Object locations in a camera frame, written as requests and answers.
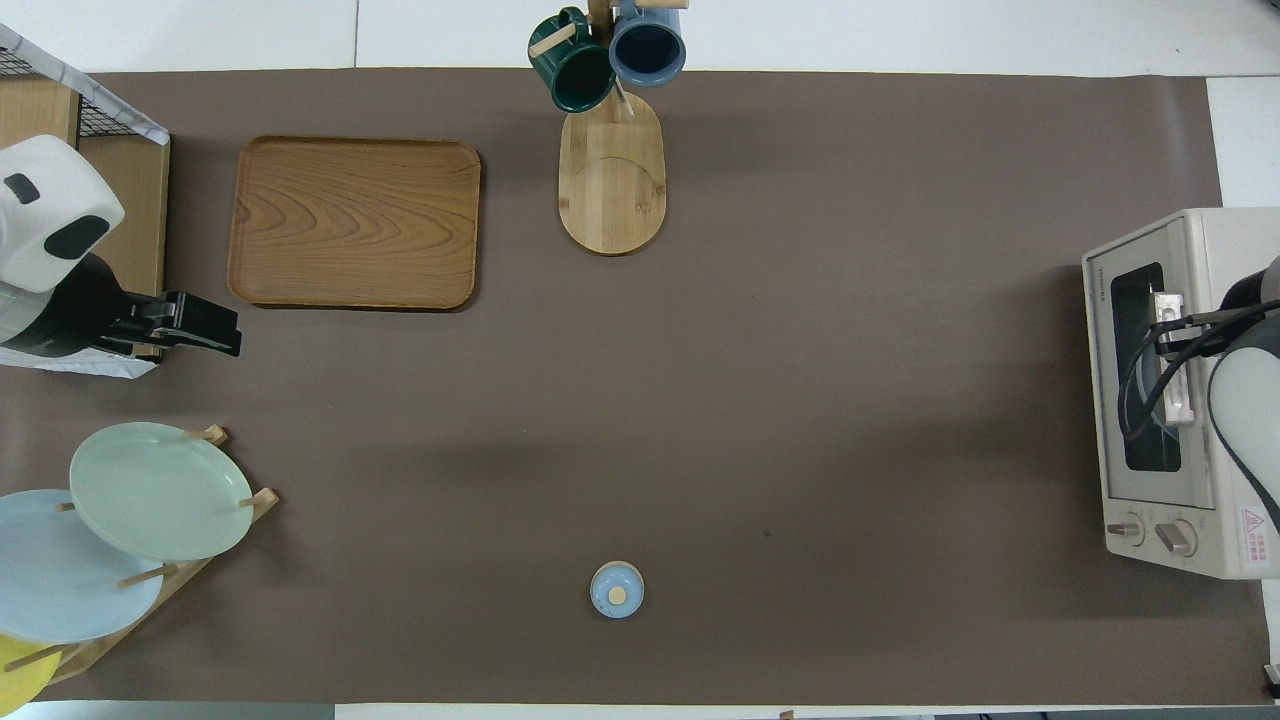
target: mug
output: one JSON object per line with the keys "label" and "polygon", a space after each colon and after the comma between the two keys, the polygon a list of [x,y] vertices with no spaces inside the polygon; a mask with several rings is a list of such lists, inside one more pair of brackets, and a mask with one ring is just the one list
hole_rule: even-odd
{"label": "mug", "polygon": [[639,87],[657,87],[675,79],[685,67],[680,10],[640,9],[635,0],[621,0],[609,63],[622,82]]}
{"label": "mug", "polygon": [[613,90],[609,51],[591,37],[591,27],[582,10],[564,8],[554,18],[547,18],[534,28],[529,45],[571,24],[577,28],[573,37],[529,61],[552,91],[552,102],[557,108],[566,113],[582,113],[599,105]]}

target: wooden tray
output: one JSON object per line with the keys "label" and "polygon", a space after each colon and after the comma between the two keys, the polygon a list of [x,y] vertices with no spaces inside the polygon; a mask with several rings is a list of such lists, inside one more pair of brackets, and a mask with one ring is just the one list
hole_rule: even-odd
{"label": "wooden tray", "polygon": [[475,287],[480,156],[465,143],[259,137],[227,282],[256,305],[448,310]]}

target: yellow plate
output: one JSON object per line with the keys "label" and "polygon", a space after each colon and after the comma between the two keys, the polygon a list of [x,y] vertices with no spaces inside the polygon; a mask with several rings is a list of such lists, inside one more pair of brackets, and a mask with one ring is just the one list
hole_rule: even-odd
{"label": "yellow plate", "polygon": [[0,717],[27,705],[31,698],[40,694],[40,691],[45,689],[49,679],[58,670],[58,661],[61,660],[63,653],[58,652],[42,657],[9,673],[4,671],[4,666],[19,657],[27,657],[32,652],[44,650],[46,646],[47,643],[29,643],[0,635]]}

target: black cable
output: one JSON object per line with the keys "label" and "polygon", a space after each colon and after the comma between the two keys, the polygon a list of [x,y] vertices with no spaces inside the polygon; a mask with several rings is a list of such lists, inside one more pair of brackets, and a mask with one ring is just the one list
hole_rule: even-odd
{"label": "black cable", "polygon": [[[1147,352],[1147,348],[1149,348],[1152,345],[1156,343],[1156,338],[1158,338],[1160,336],[1161,336],[1161,333],[1156,332],[1155,327],[1149,328],[1147,331],[1147,334],[1142,336],[1142,342],[1138,343],[1138,350],[1129,357],[1129,361],[1125,363],[1124,372],[1120,373],[1120,377],[1124,378],[1124,380],[1121,380],[1121,383],[1120,383],[1120,402],[1117,405],[1119,405],[1119,410],[1120,410],[1120,432],[1124,433],[1125,439],[1130,439],[1132,441],[1132,438],[1129,437],[1129,432],[1130,432],[1130,429],[1129,429],[1129,386],[1133,384],[1133,375],[1134,375],[1134,372],[1138,369],[1138,363],[1142,361],[1142,356]],[[1146,420],[1138,427],[1137,430],[1133,430],[1133,432],[1140,434],[1142,430],[1144,430],[1144,429],[1147,429],[1147,421]]]}
{"label": "black cable", "polygon": [[1280,300],[1272,300],[1270,302],[1263,302],[1261,305],[1254,305],[1252,307],[1243,307],[1240,309],[1239,313],[1230,315],[1226,319],[1215,323],[1213,325],[1210,325],[1207,331],[1202,332],[1198,337],[1188,342],[1187,346],[1183,347],[1178,352],[1178,355],[1175,355],[1174,359],[1169,361],[1169,366],[1165,368],[1165,372],[1160,374],[1160,378],[1156,380],[1156,384],[1147,393],[1147,400],[1143,401],[1142,404],[1142,414],[1139,415],[1140,420],[1138,425],[1130,428],[1129,413],[1128,413],[1129,386],[1133,383],[1134,370],[1137,370],[1138,363],[1142,361],[1143,354],[1147,352],[1147,348],[1151,347],[1156,342],[1156,338],[1158,338],[1161,334],[1194,324],[1196,315],[1188,315],[1187,318],[1181,318],[1179,320],[1169,320],[1164,323],[1155,323],[1153,325],[1151,325],[1151,328],[1147,331],[1147,334],[1143,336],[1138,351],[1134,352],[1133,356],[1129,359],[1129,363],[1125,364],[1124,382],[1120,383],[1120,397],[1117,406],[1119,406],[1120,432],[1124,434],[1124,439],[1132,442],[1137,439],[1143,430],[1147,429],[1147,425],[1151,424],[1151,414],[1156,410],[1156,404],[1160,402],[1160,396],[1165,392],[1165,388],[1174,379],[1174,375],[1178,374],[1178,370],[1180,370],[1181,366],[1185,365],[1188,360],[1197,356],[1199,348],[1206,342],[1213,340],[1215,337],[1221,336],[1229,328],[1236,325],[1240,320],[1253,318],[1254,315],[1261,315],[1263,313],[1275,310],[1277,307],[1280,307]]}

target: warning label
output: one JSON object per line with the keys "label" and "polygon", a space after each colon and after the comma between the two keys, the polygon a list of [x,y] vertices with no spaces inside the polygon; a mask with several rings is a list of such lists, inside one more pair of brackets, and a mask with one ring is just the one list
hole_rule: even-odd
{"label": "warning label", "polygon": [[1240,529],[1244,530],[1244,565],[1257,568],[1270,565],[1267,553],[1267,511],[1262,507],[1240,509]]}

